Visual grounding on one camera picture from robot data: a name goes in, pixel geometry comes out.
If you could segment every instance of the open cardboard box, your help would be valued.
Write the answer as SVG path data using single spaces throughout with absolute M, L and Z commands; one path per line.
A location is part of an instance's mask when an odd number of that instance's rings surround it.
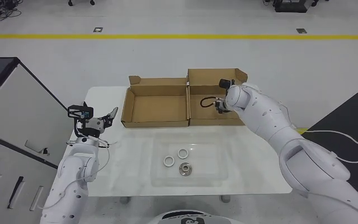
M 187 78 L 129 76 L 121 121 L 126 128 L 189 125 Z
M 225 98 L 220 79 L 235 80 L 236 85 L 247 82 L 247 74 L 238 68 L 188 69 L 190 125 L 244 125 L 235 112 L 219 114 L 214 106 L 202 108 L 200 100 L 207 96 Z M 205 104 L 213 102 L 208 99 Z

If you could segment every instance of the yellow floor line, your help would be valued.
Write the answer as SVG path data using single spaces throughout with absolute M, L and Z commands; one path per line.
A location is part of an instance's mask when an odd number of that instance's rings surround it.
M 249 39 L 358 40 L 358 35 L 266 34 L 0 34 L 0 39 Z

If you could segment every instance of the white table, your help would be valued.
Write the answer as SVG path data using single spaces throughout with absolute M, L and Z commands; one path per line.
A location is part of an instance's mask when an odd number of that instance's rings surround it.
M 89 196 L 277 194 L 292 191 L 281 174 L 276 152 L 245 126 L 124 128 L 121 112 L 126 89 L 122 86 L 93 87 L 87 93 L 86 103 L 94 108 L 95 117 L 119 107 L 113 126 L 101 135 L 108 143 L 118 143 L 110 147 L 109 164 L 98 173 L 94 182 L 88 184 Z M 172 150 L 168 153 L 179 166 L 183 161 L 175 155 L 173 147 L 188 148 L 191 143 L 199 148 L 189 150 L 187 159 L 193 166 L 190 176 L 181 176 L 175 167 L 164 167 L 166 150 Z M 101 167 L 107 160 L 106 150 L 100 148 L 98 156 Z M 201 172 L 201 176 L 196 178 L 194 171 Z

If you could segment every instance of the floor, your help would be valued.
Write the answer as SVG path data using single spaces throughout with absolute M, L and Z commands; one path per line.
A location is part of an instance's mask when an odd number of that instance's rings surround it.
M 24 0 L 0 34 L 358 34 L 358 1 L 321 0 L 305 14 L 275 13 L 261 0 Z M 128 75 L 184 77 L 188 68 L 240 68 L 310 127 L 357 93 L 358 40 L 0 39 L 0 57 L 19 57 L 66 106 L 92 86 L 127 86 Z M 246 223 L 318 223 L 296 194 L 90 198 L 81 223 L 146 223 L 178 208 Z

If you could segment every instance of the black sticker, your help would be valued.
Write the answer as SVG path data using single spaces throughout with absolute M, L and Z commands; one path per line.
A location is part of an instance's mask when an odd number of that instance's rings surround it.
M 103 27 L 96 27 L 93 32 L 102 32 Z
M 203 218 L 196 218 L 195 220 L 192 218 L 183 218 L 181 224 L 205 224 L 205 221 Z
M 307 31 L 305 30 L 305 29 L 302 29 L 302 28 L 298 28 L 298 29 L 296 29 L 297 30 L 297 32 L 299 33 L 299 34 L 306 34 L 307 33 Z

